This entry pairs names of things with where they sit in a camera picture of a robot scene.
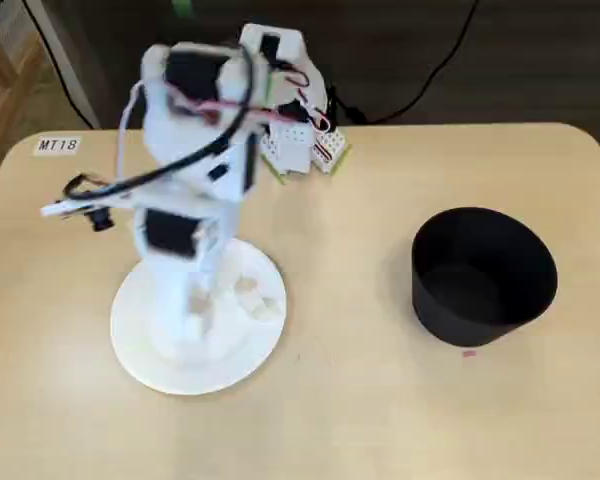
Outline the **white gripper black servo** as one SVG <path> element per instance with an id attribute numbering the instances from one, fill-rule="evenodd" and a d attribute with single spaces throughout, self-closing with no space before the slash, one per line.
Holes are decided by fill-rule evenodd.
<path id="1" fill-rule="evenodd" d="M 238 204 L 211 197 L 142 197 L 133 210 L 136 249 L 158 263 L 152 341 L 170 362 L 192 363 L 203 320 L 212 318 L 229 289 L 225 257 L 238 225 Z M 199 314 L 194 274 L 201 274 Z"/>

